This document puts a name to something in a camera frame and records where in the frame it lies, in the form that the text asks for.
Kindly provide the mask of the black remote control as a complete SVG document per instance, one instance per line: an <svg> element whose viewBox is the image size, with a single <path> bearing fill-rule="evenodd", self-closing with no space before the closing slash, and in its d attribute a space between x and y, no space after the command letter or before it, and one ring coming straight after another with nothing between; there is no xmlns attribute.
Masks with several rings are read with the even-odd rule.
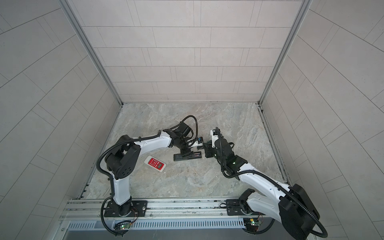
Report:
<svg viewBox="0 0 384 240"><path fill-rule="evenodd" d="M174 154L174 162L193 160L193 159L201 159L201 158L202 158L201 152L189 152L186 154Z"/></svg>

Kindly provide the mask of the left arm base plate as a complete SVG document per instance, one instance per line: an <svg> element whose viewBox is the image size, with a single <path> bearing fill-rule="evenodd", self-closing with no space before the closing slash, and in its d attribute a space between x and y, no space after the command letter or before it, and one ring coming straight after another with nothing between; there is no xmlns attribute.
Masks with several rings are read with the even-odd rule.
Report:
<svg viewBox="0 0 384 240"><path fill-rule="evenodd" d="M120 206L114 200L111 200L105 208L104 217L144 217L147 206L148 201L128 201Z"/></svg>

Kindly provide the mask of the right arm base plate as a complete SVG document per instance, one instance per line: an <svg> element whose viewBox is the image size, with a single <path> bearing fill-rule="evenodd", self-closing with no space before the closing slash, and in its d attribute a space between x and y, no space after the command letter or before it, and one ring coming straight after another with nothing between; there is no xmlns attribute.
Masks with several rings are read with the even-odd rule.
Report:
<svg viewBox="0 0 384 240"><path fill-rule="evenodd" d="M227 199L225 203L220 204L221 208L225 208L228 216L263 216L263 213L254 212L251 208L239 199Z"/></svg>

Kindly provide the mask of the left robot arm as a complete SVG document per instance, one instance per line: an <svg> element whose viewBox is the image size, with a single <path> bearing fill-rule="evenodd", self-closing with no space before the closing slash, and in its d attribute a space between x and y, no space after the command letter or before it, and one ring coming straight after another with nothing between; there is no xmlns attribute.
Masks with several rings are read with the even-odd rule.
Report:
<svg viewBox="0 0 384 240"><path fill-rule="evenodd" d="M177 147L179 154L174 161L202 158L200 151L192 148L202 144L202 138L192 142L188 134L193 130L185 123L173 129L159 131L156 135L145 138L122 136L115 145L106 150L98 159L98 171L107 175L111 182L112 200L117 206L129 205L132 201L129 175L133 172L140 155L162 148Z"/></svg>

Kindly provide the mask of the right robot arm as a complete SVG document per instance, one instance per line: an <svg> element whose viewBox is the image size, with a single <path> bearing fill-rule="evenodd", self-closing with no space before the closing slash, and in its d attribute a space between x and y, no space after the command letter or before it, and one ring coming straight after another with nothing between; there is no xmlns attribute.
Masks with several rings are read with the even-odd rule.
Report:
<svg viewBox="0 0 384 240"><path fill-rule="evenodd" d="M229 143L219 129L211 131L211 141L204 144L206 158L215 158L227 179L235 178L252 186L228 210L245 215L266 215L280 222L296 240L310 234L327 238L328 232L320 223L320 214L306 191L298 184L280 183L254 168L247 160L235 155L234 143Z"/></svg>

